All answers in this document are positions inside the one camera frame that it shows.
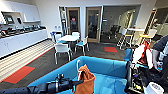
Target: kitchen counter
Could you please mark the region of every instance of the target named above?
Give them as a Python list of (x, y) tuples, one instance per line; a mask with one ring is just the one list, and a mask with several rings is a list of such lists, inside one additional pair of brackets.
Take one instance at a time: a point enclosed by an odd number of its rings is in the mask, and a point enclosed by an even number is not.
[(17, 33), (14, 34), (6, 34), (5, 36), (0, 36), (1, 38), (6, 38), (6, 37), (10, 37), (10, 36), (15, 36), (15, 35), (20, 35), (20, 34), (25, 34), (25, 33), (29, 33), (29, 32), (35, 32), (35, 31), (39, 31), (39, 30), (43, 30), (42, 28), (40, 29), (36, 29), (36, 30), (25, 30), (25, 31), (18, 31)]
[(48, 36), (46, 29), (33, 31), (29, 30), (18, 33), (10, 32), (10, 35), (0, 37), (0, 58), (18, 50), (29, 47), (31, 45), (34, 45), (47, 38)]

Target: microwave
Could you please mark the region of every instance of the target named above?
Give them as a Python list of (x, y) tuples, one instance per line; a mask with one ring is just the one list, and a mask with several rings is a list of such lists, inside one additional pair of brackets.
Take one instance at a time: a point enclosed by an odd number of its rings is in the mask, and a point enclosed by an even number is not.
[(14, 24), (14, 20), (11, 15), (4, 15), (7, 24)]

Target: red rug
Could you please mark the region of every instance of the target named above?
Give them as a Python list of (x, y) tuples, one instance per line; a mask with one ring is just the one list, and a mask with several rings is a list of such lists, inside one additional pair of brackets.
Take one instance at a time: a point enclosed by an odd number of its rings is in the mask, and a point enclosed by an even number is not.
[(115, 47), (104, 47), (104, 50), (106, 52), (117, 52)]
[(33, 67), (24, 66), (21, 69), (17, 70), (12, 75), (10, 75), (9, 77), (5, 78), (3, 81), (16, 84), (34, 69), (35, 68)]

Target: person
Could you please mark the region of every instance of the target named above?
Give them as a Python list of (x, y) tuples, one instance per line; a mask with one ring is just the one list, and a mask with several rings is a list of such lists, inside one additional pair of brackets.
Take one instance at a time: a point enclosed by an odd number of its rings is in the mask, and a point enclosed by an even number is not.
[(162, 37), (158, 40), (152, 47), (152, 62), (154, 69), (161, 72), (166, 69), (168, 64), (168, 35)]

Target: white chair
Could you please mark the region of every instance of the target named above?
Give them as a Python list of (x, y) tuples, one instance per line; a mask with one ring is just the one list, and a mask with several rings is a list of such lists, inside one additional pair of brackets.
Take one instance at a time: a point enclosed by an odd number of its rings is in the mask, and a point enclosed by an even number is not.
[(71, 60), (70, 58), (70, 48), (68, 48), (68, 44), (55, 44), (55, 61), (57, 64), (57, 53), (68, 53), (69, 56), (69, 61)]
[(59, 38), (61, 38), (61, 34), (55, 34), (56, 43), (66, 43), (66, 41), (59, 41)]
[(142, 40), (141, 43), (143, 43), (143, 41), (144, 41), (146, 38), (147, 38), (147, 39), (150, 39), (150, 43), (151, 43), (151, 38), (153, 38), (153, 37), (155, 36), (156, 32), (157, 32), (156, 29), (150, 29), (148, 35), (146, 35), (146, 34), (140, 34), (139, 36), (143, 38), (143, 40)]
[(83, 55), (85, 56), (85, 45), (87, 45), (87, 49), (89, 51), (89, 46), (88, 46), (88, 43), (87, 43), (87, 39), (88, 39), (88, 36), (86, 38), (84, 38), (83, 41), (80, 41), (79, 43), (76, 44), (75, 53), (76, 53), (76, 47), (81, 46), (81, 47), (83, 47)]
[(80, 38), (80, 33), (79, 32), (72, 32), (72, 36), (78, 36)]
[(79, 32), (72, 32), (72, 36), (80, 36)]
[(123, 28), (121, 38), (120, 38), (120, 40), (119, 40), (118, 43), (117, 43), (117, 46), (120, 46), (120, 49), (121, 49), (121, 47), (122, 47), (124, 41), (126, 40), (126, 39), (125, 39), (126, 37), (130, 37), (129, 45), (130, 45), (130, 47), (131, 47), (131, 40), (132, 40), (133, 35), (132, 35), (132, 34), (126, 34), (126, 33), (127, 33), (127, 29)]

